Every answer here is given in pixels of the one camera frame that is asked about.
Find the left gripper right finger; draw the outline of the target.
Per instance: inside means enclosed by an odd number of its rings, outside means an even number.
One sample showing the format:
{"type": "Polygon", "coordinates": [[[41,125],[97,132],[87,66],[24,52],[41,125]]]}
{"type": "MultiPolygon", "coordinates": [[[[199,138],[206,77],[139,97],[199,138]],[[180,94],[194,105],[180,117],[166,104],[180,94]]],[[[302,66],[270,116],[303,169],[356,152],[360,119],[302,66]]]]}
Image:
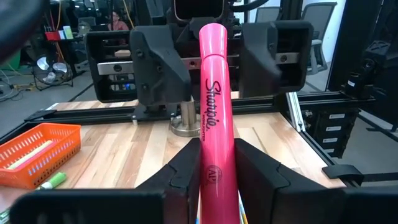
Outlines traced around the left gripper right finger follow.
{"type": "Polygon", "coordinates": [[[339,224],[344,191],[328,189],[235,139],[238,189],[249,224],[339,224]]]}

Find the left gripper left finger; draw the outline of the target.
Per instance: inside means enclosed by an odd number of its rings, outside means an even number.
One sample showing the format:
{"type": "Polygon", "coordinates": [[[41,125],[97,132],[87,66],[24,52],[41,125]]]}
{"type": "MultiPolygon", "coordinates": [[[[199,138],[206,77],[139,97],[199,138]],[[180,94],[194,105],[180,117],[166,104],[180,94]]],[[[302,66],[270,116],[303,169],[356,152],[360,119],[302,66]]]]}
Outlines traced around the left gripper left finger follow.
{"type": "Polygon", "coordinates": [[[201,143],[191,139],[136,189],[144,194],[143,224],[196,224],[201,143]]]}

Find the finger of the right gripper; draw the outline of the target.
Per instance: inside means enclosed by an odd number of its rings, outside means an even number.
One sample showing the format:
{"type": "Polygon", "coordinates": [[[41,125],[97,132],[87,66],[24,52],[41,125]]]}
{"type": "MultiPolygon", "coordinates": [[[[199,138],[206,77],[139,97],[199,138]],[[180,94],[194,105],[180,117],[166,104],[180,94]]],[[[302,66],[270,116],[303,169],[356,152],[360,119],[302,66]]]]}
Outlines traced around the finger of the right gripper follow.
{"type": "Polygon", "coordinates": [[[243,98],[279,92],[282,72],[275,56],[278,30],[273,22],[242,25],[239,53],[239,94],[243,98]]]}
{"type": "Polygon", "coordinates": [[[139,102],[146,106],[190,101],[192,84],[169,26],[137,26],[130,33],[139,102]]]}

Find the pink Sharpie highlighter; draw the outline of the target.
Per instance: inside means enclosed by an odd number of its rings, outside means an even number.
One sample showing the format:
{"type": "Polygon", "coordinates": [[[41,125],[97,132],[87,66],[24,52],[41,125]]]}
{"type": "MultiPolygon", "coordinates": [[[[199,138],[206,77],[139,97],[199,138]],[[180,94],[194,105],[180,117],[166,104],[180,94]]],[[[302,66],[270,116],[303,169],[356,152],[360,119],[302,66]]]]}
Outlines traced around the pink Sharpie highlighter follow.
{"type": "Polygon", "coordinates": [[[240,224],[227,31],[203,26],[200,41],[201,224],[240,224]]]}

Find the yellow-green highlighter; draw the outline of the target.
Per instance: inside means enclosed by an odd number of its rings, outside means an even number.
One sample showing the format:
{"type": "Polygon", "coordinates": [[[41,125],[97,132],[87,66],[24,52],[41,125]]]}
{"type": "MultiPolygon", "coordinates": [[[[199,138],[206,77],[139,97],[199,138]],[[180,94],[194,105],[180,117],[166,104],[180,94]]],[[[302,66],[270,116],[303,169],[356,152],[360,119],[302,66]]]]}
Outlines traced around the yellow-green highlighter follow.
{"type": "Polygon", "coordinates": [[[40,151],[44,150],[46,147],[50,146],[53,144],[53,141],[49,140],[44,142],[41,146],[37,147],[30,153],[26,154],[24,157],[20,158],[18,161],[15,163],[11,164],[7,169],[12,170],[18,168],[21,164],[25,163],[32,157],[34,157],[36,154],[38,154],[40,151]]]}

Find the light green Expo marker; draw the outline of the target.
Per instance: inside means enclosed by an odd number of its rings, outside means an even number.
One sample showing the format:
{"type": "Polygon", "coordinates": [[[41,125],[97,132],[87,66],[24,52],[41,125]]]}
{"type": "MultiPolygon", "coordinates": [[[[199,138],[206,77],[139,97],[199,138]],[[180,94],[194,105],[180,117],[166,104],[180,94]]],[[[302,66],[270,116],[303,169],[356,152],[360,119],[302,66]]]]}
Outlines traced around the light green Expo marker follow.
{"type": "Polygon", "coordinates": [[[62,184],[64,181],[66,181],[67,175],[64,172],[58,172],[52,177],[50,177],[48,180],[44,181],[41,183],[36,190],[51,190],[55,189],[58,187],[60,184],[62,184]]]}

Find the grey office chair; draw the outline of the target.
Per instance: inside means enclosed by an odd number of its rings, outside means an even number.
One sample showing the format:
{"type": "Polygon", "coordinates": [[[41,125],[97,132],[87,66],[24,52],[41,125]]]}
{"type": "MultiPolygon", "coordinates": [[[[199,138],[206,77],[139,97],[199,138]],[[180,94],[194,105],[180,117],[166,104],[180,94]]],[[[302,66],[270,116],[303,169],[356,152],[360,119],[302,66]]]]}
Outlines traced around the grey office chair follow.
{"type": "Polygon", "coordinates": [[[279,19],[280,7],[259,7],[256,11],[255,23],[272,22],[279,19]]]}
{"type": "Polygon", "coordinates": [[[302,20],[313,26],[312,45],[310,49],[310,67],[312,75],[328,68],[323,53],[323,39],[333,14],[336,2],[315,2],[307,4],[302,13],[302,20]]]}

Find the person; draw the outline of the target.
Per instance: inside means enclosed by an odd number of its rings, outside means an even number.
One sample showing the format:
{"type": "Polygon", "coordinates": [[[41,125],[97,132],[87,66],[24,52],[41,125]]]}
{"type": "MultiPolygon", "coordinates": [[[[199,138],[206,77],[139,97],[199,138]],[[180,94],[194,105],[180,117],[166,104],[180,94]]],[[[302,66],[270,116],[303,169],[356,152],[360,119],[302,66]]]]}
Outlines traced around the person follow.
{"type": "Polygon", "coordinates": [[[109,30],[129,30],[127,24],[121,20],[119,13],[113,11],[112,24],[108,24],[109,30]]]}

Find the brass lamp with white bulb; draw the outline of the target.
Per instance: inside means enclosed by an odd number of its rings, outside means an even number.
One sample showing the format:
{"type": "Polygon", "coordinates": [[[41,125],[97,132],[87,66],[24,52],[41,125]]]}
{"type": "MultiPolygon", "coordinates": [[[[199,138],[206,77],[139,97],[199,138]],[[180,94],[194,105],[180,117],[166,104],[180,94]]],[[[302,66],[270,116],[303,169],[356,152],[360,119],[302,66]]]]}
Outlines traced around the brass lamp with white bulb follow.
{"type": "Polygon", "coordinates": [[[195,108],[195,101],[180,103],[180,115],[170,119],[172,132],[180,137],[198,137],[200,135],[200,114],[195,108]]]}

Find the black floor fan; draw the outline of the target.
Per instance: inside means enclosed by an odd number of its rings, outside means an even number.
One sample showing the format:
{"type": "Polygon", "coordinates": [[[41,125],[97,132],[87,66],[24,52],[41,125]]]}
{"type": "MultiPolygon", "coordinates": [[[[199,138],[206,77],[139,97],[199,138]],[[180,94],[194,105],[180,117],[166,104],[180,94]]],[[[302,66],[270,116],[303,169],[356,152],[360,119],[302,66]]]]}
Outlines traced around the black floor fan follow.
{"type": "Polygon", "coordinates": [[[65,62],[56,62],[47,57],[41,57],[36,61],[38,72],[32,70],[34,86],[43,91],[51,87],[73,87],[73,75],[69,65],[65,62]]]}

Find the black table clamp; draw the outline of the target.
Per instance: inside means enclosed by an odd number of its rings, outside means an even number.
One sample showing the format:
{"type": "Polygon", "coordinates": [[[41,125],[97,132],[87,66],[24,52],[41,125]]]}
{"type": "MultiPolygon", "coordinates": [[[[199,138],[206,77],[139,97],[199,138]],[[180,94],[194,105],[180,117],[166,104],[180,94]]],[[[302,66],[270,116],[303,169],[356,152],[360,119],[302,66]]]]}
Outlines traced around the black table clamp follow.
{"type": "Polygon", "coordinates": [[[364,175],[355,168],[355,166],[348,164],[337,164],[323,167],[322,171],[329,179],[352,181],[358,185],[361,185],[364,180],[364,175]]]}

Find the red box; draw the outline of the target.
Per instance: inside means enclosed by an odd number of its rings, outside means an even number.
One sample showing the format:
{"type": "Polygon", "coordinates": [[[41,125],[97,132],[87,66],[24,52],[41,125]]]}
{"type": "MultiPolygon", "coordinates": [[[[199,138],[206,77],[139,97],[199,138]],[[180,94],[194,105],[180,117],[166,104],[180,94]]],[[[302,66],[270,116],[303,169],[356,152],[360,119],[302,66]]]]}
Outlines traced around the red box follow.
{"type": "Polygon", "coordinates": [[[48,41],[55,41],[56,42],[56,41],[61,40],[61,37],[60,37],[60,34],[59,34],[58,30],[45,32],[45,36],[46,36],[46,39],[48,41]]]}

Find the black controller box stack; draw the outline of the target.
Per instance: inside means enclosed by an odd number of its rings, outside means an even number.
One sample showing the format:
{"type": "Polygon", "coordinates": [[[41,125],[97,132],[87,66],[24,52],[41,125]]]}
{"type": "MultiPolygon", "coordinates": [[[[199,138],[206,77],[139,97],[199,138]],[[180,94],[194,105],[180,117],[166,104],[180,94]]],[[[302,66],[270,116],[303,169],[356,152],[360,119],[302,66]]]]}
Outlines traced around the black controller box stack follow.
{"type": "Polygon", "coordinates": [[[314,111],[306,118],[306,130],[331,157],[341,159],[358,114],[358,108],[314,111]]]}

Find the orange mesh basket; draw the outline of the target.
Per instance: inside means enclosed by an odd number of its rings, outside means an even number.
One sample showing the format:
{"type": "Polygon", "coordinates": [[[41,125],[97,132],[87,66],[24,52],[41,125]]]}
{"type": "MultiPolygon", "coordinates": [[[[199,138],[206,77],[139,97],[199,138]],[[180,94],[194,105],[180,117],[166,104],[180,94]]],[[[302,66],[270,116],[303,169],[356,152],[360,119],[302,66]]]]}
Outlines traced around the orange mesh basket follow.
{"type": "Polygon", "coordinates": [[[42,123],[0,145],[0,185],[35,189],[80,151],[80,125],[42,123]],[[18,168],[7,169],[46,141],[53,144],[18,168]]]}

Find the silver aluminium extrusion post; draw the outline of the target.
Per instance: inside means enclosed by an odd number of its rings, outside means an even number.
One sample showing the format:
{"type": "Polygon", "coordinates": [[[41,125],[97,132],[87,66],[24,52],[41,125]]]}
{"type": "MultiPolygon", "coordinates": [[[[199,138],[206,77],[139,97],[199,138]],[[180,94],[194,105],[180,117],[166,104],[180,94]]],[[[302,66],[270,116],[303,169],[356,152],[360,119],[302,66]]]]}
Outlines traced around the silver aluminium extrusion post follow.
{"type": "Polygon", "coordinates": [[[302,116],[302,110],[299,104],[299,98],[296,92],[288,92],[285,94],[287,98],[287,105],[289,107],[290,118],[293,122],[293,127],[297,132],[305,132],[305,123],[302,116]]]}

